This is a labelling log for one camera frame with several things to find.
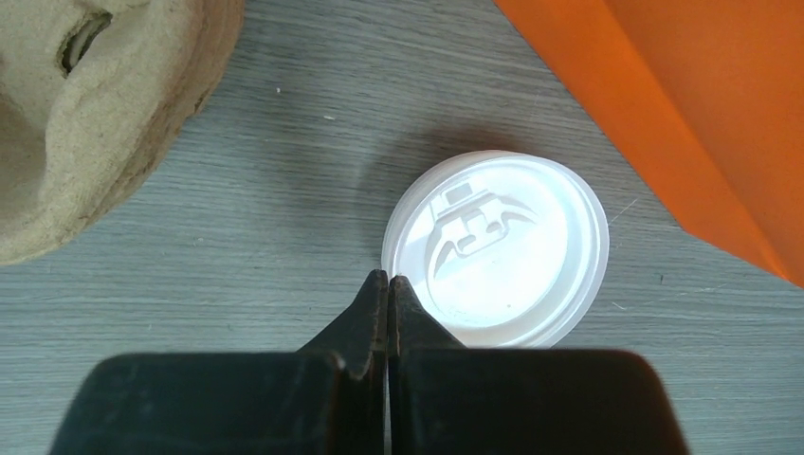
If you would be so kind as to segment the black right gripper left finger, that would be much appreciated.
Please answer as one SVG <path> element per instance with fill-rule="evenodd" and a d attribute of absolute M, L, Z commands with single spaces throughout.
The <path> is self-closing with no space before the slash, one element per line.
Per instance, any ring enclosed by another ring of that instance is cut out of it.
<path fill-rule="evenodd" d="M 97 364 L 54 454 L 380 454 L 389 279 L 294 352 L 138 353 Z"/>

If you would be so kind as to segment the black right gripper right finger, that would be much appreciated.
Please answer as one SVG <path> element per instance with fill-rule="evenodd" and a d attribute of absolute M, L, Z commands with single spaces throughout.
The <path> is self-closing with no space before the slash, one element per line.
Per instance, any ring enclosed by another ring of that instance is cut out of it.
<path fill-rule="evenodd" d="M 396 454 L 686 454 L 657 373 L 632 352 L 474 349 L 390 282 Z"/>

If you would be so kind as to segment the stack of white lids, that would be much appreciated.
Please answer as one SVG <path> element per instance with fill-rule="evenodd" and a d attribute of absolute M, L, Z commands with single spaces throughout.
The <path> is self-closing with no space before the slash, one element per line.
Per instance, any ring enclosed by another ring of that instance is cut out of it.
<path fill-rule="evenodd" d="M 610 252 L 591 186 L 556 161 L 486 150 L 427 170 L 386 226 L 381 266 L 470 347 L 549 348 L 594 302 Z"/>

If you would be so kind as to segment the brown cardboard cup carrier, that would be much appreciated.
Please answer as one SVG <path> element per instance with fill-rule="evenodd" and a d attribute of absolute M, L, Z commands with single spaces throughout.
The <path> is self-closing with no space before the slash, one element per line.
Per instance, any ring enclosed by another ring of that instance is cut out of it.
<path fill-rule="evenodd" d="M 221 81 L 242 1 L 1 5 L 1 262 L 130 197 Z"/>

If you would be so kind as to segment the orange paper bag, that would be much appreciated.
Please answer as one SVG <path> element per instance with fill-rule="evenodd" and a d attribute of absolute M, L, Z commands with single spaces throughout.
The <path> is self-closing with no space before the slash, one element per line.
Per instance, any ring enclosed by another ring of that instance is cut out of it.
<path fill-rule="evenodd" d="M 690 234 L 803 282 L 799 1 L 501 1 Z"/>

